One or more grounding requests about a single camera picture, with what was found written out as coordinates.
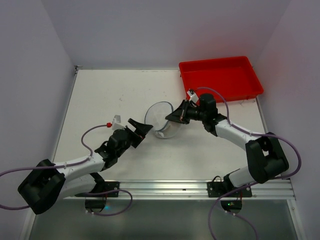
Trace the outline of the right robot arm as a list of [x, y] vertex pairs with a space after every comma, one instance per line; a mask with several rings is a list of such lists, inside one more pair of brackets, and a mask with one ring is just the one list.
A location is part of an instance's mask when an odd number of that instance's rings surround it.
[[199, 97], [199, 104], [183, 100], [180, 106], [165, 117], [170, 122], [189, 124], [191, 120], [202, 122], [204, 129], [230, 141], [246, 153], [247, 166], [223, 177], [222, 189], [226, 192], [247, 184], [263, 184], [289, 169], [289, 163], [277, 138], [271, 133], [260, 136], [228, 121], [219, 113], [216, 100], [210, 93]]

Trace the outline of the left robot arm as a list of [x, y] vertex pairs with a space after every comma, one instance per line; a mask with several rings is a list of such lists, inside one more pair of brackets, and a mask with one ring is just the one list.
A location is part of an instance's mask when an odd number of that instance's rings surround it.
[[128, 123], [134, 130], [123, 126], [120, 116], [115, 115], [105, 124], [113, 130], [112, 135], [88, 156], [57, 164], [48, 159], [40, 161], [19, 185], [18, 193], [36, 215], [66, 197], [98, 195], [106, 188], [99, 173], [113, 167], [130, 147], [137, 148], [153, 128], [131, 118]]

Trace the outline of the white mesh laundry bag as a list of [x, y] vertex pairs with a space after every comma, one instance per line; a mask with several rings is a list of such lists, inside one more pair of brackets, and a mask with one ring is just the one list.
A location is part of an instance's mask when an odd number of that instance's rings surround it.
[[160, 101], [148, 108], [144, 116], [144, 123], [152, 125], [153, 134], [160, 139], [175, 137], [180, 131], [179, 123], [169, 121], [166, 116], [173, 113], [174, 107], [168, 101]]

